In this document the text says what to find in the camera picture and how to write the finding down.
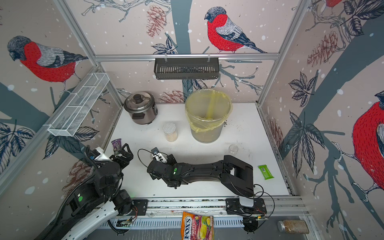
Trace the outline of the clear jar with rice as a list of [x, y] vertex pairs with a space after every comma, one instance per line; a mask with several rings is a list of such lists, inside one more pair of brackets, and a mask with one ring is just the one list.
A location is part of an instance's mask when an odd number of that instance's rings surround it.
[[235, 144], [230, 145], [229, 148], [228, 148], [229, 155], [233, 155], [234, 156], [234, 155], [236, 155], [238, 153], [238, 151], [239, 151], [239, 147], [237, 145], [235, 145]]

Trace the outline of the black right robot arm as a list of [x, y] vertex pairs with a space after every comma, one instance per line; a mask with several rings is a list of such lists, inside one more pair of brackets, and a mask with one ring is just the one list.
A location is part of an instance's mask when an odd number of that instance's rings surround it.
[[214, 163], [198, 165], [153, 160], [147, 173], [153, 180], [163, 180], [174, 189], [194, 182], [220, 182], [240, 197], [254, 196], [253, 166], [230, 155]]

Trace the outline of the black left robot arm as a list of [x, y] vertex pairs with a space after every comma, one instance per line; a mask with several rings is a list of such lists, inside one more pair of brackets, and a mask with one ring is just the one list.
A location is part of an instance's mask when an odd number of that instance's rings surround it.
[[92, 174], [64, 199], [56, 217], [37, 236], [38, 240], [82, 240], [99, 224], [117, 215], [138, 213], [134, 201], [122, 189], [123, 169], [134, 158], [129, 145], [118, 147], [109, 158], [86, 146], [84, 156], [94, 168]]

